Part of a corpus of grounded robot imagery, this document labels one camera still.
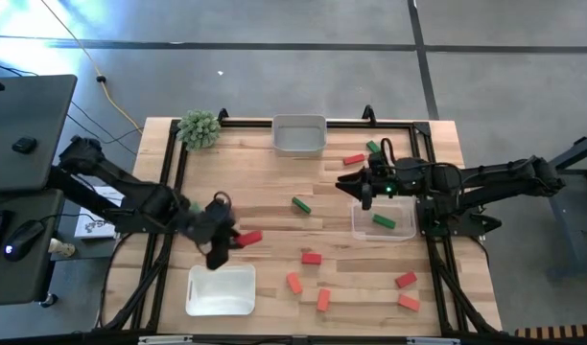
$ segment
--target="gray plastic bin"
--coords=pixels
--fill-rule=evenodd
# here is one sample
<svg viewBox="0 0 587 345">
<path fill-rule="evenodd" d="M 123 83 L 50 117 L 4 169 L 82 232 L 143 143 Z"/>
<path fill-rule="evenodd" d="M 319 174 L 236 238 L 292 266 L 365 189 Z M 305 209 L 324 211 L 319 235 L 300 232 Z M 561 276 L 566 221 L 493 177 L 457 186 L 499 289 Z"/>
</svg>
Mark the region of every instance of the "gray plastic bin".
<svg viewBox="0 0 587 345">
<path fill-rule="evenodd" d="M 276 115 L 272 119 L 272 145 L 283 156 L 321 156 L 327 143 L 322 115 Z"/>
</svg>

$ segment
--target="small green plant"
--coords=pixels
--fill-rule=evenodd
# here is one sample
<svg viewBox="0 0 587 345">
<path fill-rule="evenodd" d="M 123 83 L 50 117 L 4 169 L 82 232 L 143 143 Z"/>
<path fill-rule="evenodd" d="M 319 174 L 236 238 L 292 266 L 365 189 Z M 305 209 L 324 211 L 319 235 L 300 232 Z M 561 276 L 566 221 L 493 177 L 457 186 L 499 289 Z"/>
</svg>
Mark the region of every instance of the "small green plant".
<svg viewBox="0 0 587 345">
<path fill-rule="evenodd" d="M 219 121 L 210 111 L 193 110 L 187 112 L 178 123 L 180 131 L 176 138 L 185 143 L 187 150 L 209 148 L 219 138 Z"/>
</svg>

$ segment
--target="red block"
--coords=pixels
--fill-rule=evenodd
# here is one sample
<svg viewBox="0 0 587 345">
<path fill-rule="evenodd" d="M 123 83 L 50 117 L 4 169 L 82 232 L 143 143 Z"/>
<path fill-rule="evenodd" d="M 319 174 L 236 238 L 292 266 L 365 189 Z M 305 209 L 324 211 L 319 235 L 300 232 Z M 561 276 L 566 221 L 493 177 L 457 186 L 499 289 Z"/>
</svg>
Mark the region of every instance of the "red block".
<svg viewBox="0 0 587 345">
<path fill-rule="evenodd" d="M 293 293 L 300 293 L 302 292 L 302 285 L 300 284 L 300 280 L 297 278 L 297 273 L 292 272 L 287 275 L 287 283 L 290 284 L 290 289 Z"/>
<path fill-rule="evenodd" d="M 417 277 L 415 276 L 414 272 L 409 272 L 405 275 L 402 275 L 398 278 L 396 278 L 396 285 L 399 288 L 403 288 L 407 285 L 413 284 L 417 281 Z"/>
<path fill-rule="evenodd" d="M 412 311 L 419 311 L 419 301 L 405 295 L 398 297 L 398 304 Z"/>
<path fill-rule="evenodd" d="M 317 310 L 328 311 L 328 305 L 330 304 L 330 290 L 322 288 L 319 290 L 319 298 L 317 299 Z"/>
<path fill-rule="evenodd" d="M 305 265 L 321 265 L 321 254 L 304 253 L 302 254 L 302 263 Z"/>
<path fill-rule="evenodd" d="M 261 241 L 262 238 L 262 232 L 257 230 L 239 236 L 238 238 L 236 238 L 236 242 L 241 246 L 247 246 Z"/>
<path fill-rule="evenodd" d="M 360 153 L 360 154 L 356 154 L 354 156 L 346 157 L 346 158 L 342 159 L 342 163 L 344 163 L 344 165 L 349 165 L 349 164 L 363 162 L 364 160 L 365 160 L 364 155 L 362 153 Z"/>
</svg>

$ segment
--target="green block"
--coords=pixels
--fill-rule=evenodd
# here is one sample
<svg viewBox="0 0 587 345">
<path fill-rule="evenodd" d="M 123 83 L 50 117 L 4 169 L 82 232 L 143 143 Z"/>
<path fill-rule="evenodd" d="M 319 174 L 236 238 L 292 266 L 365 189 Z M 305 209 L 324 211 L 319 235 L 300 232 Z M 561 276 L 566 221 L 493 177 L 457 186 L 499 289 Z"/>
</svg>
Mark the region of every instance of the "green block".
<svg viewBox="0 0 587 345">
<path fill-rule="evenodd" d="M 366 146 L 372 151 L 372 153 L 376 153 L 380 151 L 379 146 L 375 144 L 372 140 L 366 143 Z"/>
<path fill-rule="evenodd" d="M 395 221 L 393 221 L 393 220 L 391 220 L 389 218 L 385 218 L 383 216 L 379 216 L 377 214 L 375 214 L 372 217 L 372 221 L 376 222 L 377 224 L 381 224 L 381 225 L 383 225 L 383 226 L 385 226 L 386 228 L 389 228 L 389 229 L 393 229 L 393 228 L 396 227 L 396 222 Z"/>
<path fill-rule="evenodd" d="M 304 202 L 302 202 L 299 198 L 297 197 L 293 197 L 292 198 L 292 202 L 297 205 L 297 207 L 301 208 L 302 211 L 306 212 L 307 214 L 311 214 L 311 208 L 306 206 L 306 204 Z"/>
</svg>

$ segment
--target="white paper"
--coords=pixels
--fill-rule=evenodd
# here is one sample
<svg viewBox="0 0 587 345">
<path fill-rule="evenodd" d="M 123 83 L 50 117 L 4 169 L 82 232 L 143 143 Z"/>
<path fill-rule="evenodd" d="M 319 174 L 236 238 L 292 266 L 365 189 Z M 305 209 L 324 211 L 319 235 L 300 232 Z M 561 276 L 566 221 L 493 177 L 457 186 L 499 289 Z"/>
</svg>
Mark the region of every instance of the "white paper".
<svg viewBox="0 0 587 345">
<path fill-rule="evenodd" d="M 123 195 L 117 192 L 112 187 L 95 187 L 95 191 L 100 195 L 112 202 L 117 206 L 121 206 L 121 200 Z M 76 232 L 74 233 L 75 238 L 79 239 L 98 239 L 98 238 L 113 238 L 114 225 L 106 223 L 103 218 L 100 218 L 89 210 L 81 208 L 81 214 L 87 214 L 93 217 L 96 221 L 91 220 L 87 216 L 79 216 L 79 220 L 76 223 Z"/>
</svg>

